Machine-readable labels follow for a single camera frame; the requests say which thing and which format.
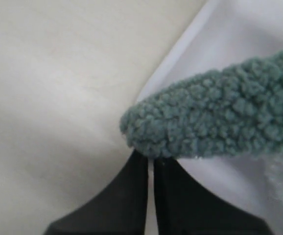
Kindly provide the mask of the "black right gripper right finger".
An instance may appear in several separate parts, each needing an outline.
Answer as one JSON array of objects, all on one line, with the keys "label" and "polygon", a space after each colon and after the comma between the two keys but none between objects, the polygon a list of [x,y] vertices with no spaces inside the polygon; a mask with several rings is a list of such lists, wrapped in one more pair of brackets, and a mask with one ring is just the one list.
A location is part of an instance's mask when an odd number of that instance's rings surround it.
[{"label": "black right gripper right finger", "polygon": [[157,159],[154,197],[159,235],[271,235],[267,223],[225,202],[174,159]]}]

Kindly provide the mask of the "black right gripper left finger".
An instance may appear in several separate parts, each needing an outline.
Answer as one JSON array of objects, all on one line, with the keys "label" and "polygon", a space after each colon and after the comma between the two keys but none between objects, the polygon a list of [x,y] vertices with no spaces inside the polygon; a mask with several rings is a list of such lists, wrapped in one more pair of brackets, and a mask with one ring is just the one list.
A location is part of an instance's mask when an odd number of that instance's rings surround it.
[{"label": "black right gripper left finger", "polygon": [[148,200],[148,160],[133,151],[120,173],[96,197],[52,222],[47,235],[142,235]]}]

